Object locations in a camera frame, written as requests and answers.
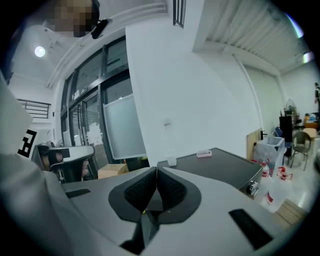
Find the plastic bottle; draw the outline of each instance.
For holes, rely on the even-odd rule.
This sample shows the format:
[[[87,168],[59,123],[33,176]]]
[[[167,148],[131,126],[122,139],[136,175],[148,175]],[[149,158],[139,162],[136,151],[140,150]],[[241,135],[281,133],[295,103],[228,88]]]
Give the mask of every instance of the plastic bottle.
[[[270,176],[270,170],[269,170],[268,165],[265,162],[263,162],[261,164],[261,166],[262,166],[262,178],[260,181],[259,190],[254,197],[254,200],[258,201],[259,203],[266,196],[266,194],[269,191],[270,186],[272,185],[272,183],[274,181],[272,179],[272,177]]]
[[[270,213],[276,212],[281,207],[292,189],[292,174],[287,174],[284,167],[279,168],[275,176],[273,183],[261,202],[261,205]]]

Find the glass door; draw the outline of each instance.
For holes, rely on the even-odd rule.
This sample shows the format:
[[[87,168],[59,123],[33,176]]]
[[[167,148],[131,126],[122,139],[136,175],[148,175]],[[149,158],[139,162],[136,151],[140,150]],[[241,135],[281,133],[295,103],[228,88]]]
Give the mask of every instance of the glass door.
[[[106,166],[109,161],[103,144],[102,128],[100,127],[97,91],[85,98],[81,105],[84,143],[94,147],[93,162],[98,177],[98,170]]]

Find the white ceiling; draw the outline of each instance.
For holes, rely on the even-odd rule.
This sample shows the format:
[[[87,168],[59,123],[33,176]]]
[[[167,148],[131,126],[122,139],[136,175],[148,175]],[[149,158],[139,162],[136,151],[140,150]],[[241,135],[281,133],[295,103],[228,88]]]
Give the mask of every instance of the white ceiling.
[[[134,7],[159,3],[162,0],[98,0],[100,19],[105,19]],[[42,25],[27,27],[13,56],[12,71],[24,78],[37,79],[46,84],[66,52],[78,38],[66,37],[45,29]],[[44,57],[36,57],[37,46],[45,49]]]
[[[280,72],[301,65],[309,51],[288,17],[265,0],[217,0],[206,40],[248,51]]]

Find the white floor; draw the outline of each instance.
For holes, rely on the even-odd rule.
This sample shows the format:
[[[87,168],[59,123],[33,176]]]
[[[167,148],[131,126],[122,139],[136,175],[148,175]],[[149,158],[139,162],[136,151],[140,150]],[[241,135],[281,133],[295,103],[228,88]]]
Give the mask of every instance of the white floor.
[[[292,168],[289,167],[291,161],[289,166],[287,166],[288,159],[285,159],[284,162],[287,172],[293,174],[292,192],[288,199],[305,211],[310,212],[320,189],[320,174],[314,168],[314,158],[309,157],[305,171],[305,161],[302,154],[295,155]]]

